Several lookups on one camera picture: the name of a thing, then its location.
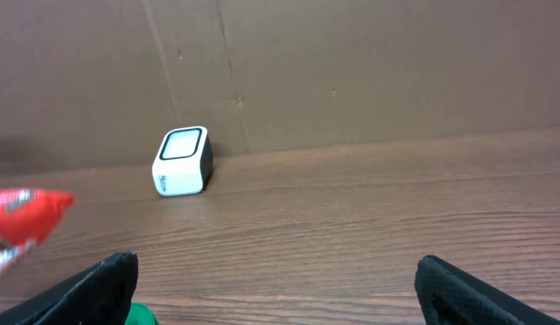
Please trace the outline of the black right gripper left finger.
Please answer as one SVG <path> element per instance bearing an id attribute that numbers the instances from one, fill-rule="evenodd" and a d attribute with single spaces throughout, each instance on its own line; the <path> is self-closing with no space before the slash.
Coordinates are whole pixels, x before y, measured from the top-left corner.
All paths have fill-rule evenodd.
<path id="1" fill-rule="evenodd" d="M 0 325 L 124 325 L 138 258 L 120 252 L 0 313 Z"/>

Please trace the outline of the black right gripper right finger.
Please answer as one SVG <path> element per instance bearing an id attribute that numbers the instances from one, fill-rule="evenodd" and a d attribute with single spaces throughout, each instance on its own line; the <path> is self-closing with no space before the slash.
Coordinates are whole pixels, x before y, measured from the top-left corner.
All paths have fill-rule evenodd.
<path id="1" fill-rule="evenodd" d="M 415 291 L 426 325 L 560 325 L 435 255 L 419 260 Z"/>

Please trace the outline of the green lidded jar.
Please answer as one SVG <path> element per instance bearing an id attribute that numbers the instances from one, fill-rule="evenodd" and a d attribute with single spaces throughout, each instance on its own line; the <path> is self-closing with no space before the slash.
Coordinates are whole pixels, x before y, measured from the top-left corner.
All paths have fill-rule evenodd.
<path id="1" fill-rule="evenodd" d="M 159 322 L 145 304 L 132 302 L 125 325 L 159 325 Z"/>

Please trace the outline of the red snack packet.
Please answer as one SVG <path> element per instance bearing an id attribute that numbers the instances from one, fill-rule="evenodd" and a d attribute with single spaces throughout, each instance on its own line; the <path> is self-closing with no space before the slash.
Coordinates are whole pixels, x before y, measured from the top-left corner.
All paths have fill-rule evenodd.
<path id="1" fill-rule="evenodd" d="M 74 202 L 67 191 L 0 189 L 0 280 L 50 236 Z"/>

